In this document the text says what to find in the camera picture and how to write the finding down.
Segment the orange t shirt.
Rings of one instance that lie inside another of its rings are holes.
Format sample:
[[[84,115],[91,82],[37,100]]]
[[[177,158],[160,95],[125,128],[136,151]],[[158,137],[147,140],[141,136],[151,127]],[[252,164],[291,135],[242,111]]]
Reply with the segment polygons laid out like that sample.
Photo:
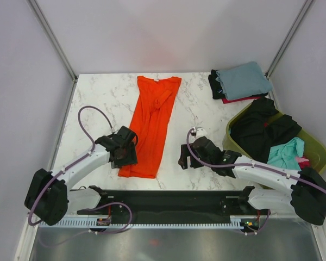
[[[137,85],[140,94],[130,123],[139,138],[135,148],[137,164],[120,168],[118,175],[155,179],[181,78],[153,80],[138,76]]]

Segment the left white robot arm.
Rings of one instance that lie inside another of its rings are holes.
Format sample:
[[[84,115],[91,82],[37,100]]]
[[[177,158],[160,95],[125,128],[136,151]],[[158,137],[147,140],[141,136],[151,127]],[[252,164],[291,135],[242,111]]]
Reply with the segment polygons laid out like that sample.
[[[102,214],[108,200],[94,189],[74,190],[73,187],[92,171],[109,163],[113,169],[137,164],[135,147],[139,138],[122,126],[118,132],[91,141],[91,147],[67,164],[47,171],[37,170],[30,183],[24,206],[29,215],[36,215],[49,226],[65,215],[91,208]]]

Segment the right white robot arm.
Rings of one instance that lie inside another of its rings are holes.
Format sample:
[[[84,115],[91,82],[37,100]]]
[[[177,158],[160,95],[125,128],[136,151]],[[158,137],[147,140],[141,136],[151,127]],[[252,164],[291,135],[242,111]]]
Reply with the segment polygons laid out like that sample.
[[[321,226],[326,218],[326,181],[313,168],[285,170],[252,160],[238,152],[223,151],[201,136],[182,144],[178,164],[186,170],[207,166],[222,177],[246,179],[265,189],[246,188],[238,200],[239,210],[293,212],[304,221]]]

